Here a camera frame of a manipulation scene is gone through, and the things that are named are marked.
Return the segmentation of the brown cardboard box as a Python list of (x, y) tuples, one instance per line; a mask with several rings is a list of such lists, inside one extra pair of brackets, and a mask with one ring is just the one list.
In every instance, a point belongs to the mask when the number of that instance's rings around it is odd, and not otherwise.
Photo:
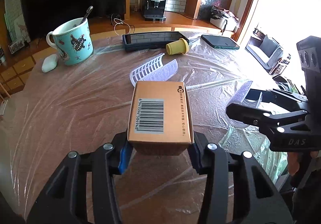
[(178, 156), (194, 143), (189, 98), (183, 82), (139, 81), (129, 114), (127, 140), (150, 156)]

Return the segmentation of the dark teal smartphone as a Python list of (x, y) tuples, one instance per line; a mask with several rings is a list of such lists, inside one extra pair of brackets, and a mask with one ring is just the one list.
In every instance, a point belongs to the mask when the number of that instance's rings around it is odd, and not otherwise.
[(214, 49), (239, 49), (239, 45), (229, 37), (218, 35), (202, 35), (201, 39), (203, 39), (209, 46)]

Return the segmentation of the round table with plastic cover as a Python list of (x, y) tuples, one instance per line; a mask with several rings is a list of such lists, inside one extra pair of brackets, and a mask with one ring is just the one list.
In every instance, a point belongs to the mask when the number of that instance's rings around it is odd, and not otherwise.
[[(174, 81), (188, 90), (194, 130), (239, 154), (250, 151), (272, 181), (287, 165), (271, 152), (257, 128), (233, 128), (226, 104), (247, 81), (269, 90), (275, 82), (246, 50), (214, 49), (200, 34), (187, 33), (189, 52), (175, 55)], [(9, 100), (1, 118), (1, 193), (25, 219), (39, 192), (68, 152), (87, 153), (127, 128), (133, 85), (129, 74), (164, 50), (125, 52), (121, 37), (94, 42), (84, 63), (63, 63), (49, 73), (37, 64), (22, 91)], [(133, 153), (129, 168), (115, 177), (124, 223), (196, 223), (205, 176), (192, 168), (188, 153), (144, 156)]]

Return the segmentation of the yellow plastic cap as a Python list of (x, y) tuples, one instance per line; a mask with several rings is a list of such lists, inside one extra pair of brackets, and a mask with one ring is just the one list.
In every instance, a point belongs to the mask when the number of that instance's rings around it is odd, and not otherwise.
[(185, 55), (189, 51), (189, 44), (185, 39), (180, 38), (175, 42), (168, 43), (166, 45), (166, 51), (169, 55)]

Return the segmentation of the black coffee machine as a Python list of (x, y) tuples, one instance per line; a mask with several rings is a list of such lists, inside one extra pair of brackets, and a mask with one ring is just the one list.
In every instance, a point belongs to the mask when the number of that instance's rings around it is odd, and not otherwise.
[(165, 21), (166, 0), (141, 0), (141, 12), (147, 21)]

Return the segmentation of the teal patterned mug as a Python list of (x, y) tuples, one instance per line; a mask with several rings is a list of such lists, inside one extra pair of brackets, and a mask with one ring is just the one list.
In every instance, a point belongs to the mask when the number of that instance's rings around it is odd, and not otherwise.
[(58, 51), (67, 66), (77, 65), (93, 53), (88, 19), (82, 18), (65, 22), (46, 36), (48, 45)]

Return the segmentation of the metal spoon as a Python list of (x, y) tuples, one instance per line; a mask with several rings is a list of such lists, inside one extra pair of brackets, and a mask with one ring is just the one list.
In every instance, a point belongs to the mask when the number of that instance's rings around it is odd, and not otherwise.
[(91, 13), (92, 10), (93, 10), (93, 6), (90, 6), (86, 10), (86, 13), (85, 13), (84, 17), (82, 18), (81, 22), (79, 23), (80, 25), (86, 21), (87, 17), (89, 16), (89, 14)]

